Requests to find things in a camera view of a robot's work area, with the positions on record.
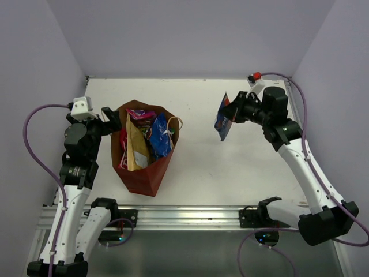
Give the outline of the pink Real chips bag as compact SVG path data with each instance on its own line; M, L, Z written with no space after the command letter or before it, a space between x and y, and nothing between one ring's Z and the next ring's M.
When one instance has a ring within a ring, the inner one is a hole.
M122 149L122 157L118 167L127 170L127 131L123 128L119 135L119 143Z

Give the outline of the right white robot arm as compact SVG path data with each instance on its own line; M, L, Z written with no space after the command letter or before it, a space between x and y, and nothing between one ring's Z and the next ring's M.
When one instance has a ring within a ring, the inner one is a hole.
M288 96L280 87L267 87L262 99L240 91L219 113L234 123L251 121L285 160L306 197L308 208L289 208L280 197L259 202L257 220L271 226L279 220L300 231L311 246L345 235L358 216L355 202L347 202L331 186L311 153L303 147L302 129L288 118Z

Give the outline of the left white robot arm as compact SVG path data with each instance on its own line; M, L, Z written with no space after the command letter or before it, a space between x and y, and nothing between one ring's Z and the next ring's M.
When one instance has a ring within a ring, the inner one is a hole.
M108 118L104 122L91 108L78 110L69 104L66 119L62 167L55 175L32 151L28 142L26 118L24 143L31 157L48 172L58 185L58 205L48 240L36 261L28 264L28 276L86 276L88 258L106 226L119 222L120 213L114 199L98 198L89 210L87 220L80 223L86 201L92 191L98 171L97 156L101 139L121 130L119 112L102 109Z

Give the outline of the small dark blue snack bag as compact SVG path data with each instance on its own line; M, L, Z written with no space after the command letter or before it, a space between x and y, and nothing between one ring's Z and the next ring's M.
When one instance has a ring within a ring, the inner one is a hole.
M214 122L214 128L217 131L221 141L224 141L226 139L228 132L232 126L232 122L220 112L224 107L226 107L229 104L230 101L228 95L227 93L225 93L221 100L216 120Z

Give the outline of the red paper bag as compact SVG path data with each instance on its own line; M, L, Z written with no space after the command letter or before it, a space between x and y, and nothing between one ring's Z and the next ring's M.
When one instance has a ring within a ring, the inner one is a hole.
M152 110L158 114L163 113L166 120L169 122L168 126L175 130L172 140L173 144L176 145L179 139L180 129L183 126L180 118L171 114L164 107L149 105L137 100L131 100L118 108L119 118L123 127L126 126L127 109ZM175 150L172 149L168 156L160 158L144 169L136 171L120 169L119 163L122 160L123 149L121 147L119 137L119 132L114 132L111 135L111 160L114 170L129 192L154 197L157 194L160 184L165 176L165 172L167 171L168 165L171 161L172 154Z

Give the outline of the purple candy bag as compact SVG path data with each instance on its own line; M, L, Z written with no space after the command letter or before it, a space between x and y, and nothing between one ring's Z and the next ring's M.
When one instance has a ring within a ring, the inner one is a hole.
M126 112L138 125L151 125L156 119L156 113L152 110L126 109Z

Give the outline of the tan popcorn chips bag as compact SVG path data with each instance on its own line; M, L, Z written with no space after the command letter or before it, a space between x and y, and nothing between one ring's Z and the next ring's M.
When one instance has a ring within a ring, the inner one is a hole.
M126 116L127 131L127 169L136 171L148 167L151 155L144 134L133 124L131 116Z

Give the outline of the green snack bag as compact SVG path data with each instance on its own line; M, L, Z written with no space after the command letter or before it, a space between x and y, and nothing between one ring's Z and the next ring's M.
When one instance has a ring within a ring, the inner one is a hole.
M150 125L140 125L138 129L142 132L145 137L150 137L151 126Z

